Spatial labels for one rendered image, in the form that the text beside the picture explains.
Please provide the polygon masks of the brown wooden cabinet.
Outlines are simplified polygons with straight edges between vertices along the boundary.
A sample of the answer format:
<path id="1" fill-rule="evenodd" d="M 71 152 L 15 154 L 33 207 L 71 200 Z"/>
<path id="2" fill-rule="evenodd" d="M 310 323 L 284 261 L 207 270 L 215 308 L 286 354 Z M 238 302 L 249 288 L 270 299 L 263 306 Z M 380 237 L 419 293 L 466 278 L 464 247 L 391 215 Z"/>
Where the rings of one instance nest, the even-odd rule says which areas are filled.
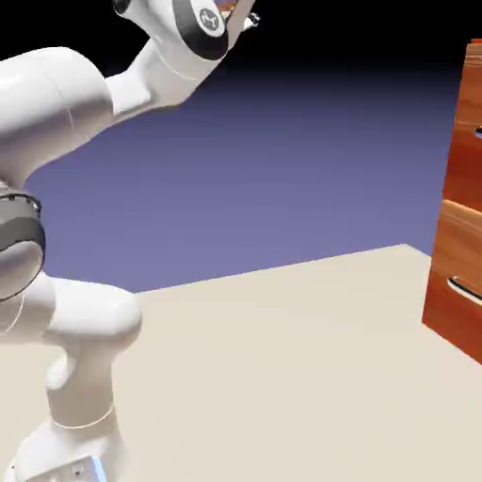
<path id="1" fill-rule="evenodd" d="M 466 47 L 423 323 L 482 364 L 482 39 Z"/>

